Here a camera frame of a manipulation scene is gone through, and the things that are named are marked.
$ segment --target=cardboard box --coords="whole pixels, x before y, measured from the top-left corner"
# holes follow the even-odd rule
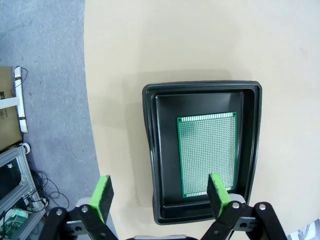
[[[13,78],[10,66],[0,66],[0,99],[13,97]],[[0,151],[22,141],[15,106],[0,109]]]

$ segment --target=green circuit board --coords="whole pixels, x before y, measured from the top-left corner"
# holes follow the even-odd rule
[[[226,190],[235,187],[237,113],[177,118],[182,196],[207,194],[208,176],[219,173]]]

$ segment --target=gray carpet floor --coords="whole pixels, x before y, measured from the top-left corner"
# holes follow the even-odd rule
[[[86,89],[84,7],[84,0],[0,0],[0,65],[28,71],[22,84],[28,160],[68,197],[68,210],[92,195],[100,176]],[[57,203],[67,206],[63,197]]]

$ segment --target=black tray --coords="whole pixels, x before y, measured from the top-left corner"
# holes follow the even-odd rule
[[[213,218],[208,196],[182,195],[177,118],[237,112],[235,189],[248,202],[258,154],[262,87],[256,81],[193,81],[146,85],[143,115],[150,148],[153,216],[157,224]]]

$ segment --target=beige table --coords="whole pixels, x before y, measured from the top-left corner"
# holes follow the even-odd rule
[[[251,204],[268,201],[286,233],[320,217],[320,2],[88,0],[88,103],[102,175],[112,177],[120,239],[187,234],[159,226],[142,111],[149,83],[254,80],[263,88]]]

